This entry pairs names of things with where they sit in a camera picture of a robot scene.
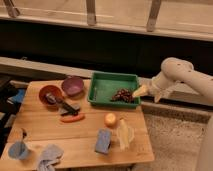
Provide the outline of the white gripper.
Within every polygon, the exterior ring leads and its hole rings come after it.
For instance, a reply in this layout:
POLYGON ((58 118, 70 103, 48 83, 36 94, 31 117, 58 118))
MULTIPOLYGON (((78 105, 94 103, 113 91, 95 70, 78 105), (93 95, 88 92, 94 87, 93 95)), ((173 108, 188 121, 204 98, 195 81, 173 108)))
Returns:
MULTIPOLYGON (((158 103, 162 98, 163 93, 173 85, 174 82, 168 79, 164 74, 154 76, 148 83, 149 93, 154 96, 154 103, 158 103)), ((148 87, 146 85, 142 85, 133 92, 132 97, 146 96, 148 94, 148 87)))

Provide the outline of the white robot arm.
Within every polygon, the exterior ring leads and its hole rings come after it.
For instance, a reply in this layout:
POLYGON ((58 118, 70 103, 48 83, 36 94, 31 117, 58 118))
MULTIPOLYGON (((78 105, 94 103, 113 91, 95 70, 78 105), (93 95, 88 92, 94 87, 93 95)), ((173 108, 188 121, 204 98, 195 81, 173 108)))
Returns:
MULTIPOLYGON (((157 103, 164 91, 177 82, 184 82, 213 104, 213 76, 196 71, 191 62, 174 57, 164 59, 161 71, 148 84, 135 90, 132 96, 152 95, 157 103)), ((213 171, 213 115, 206 127, 195 171, 213 171)))

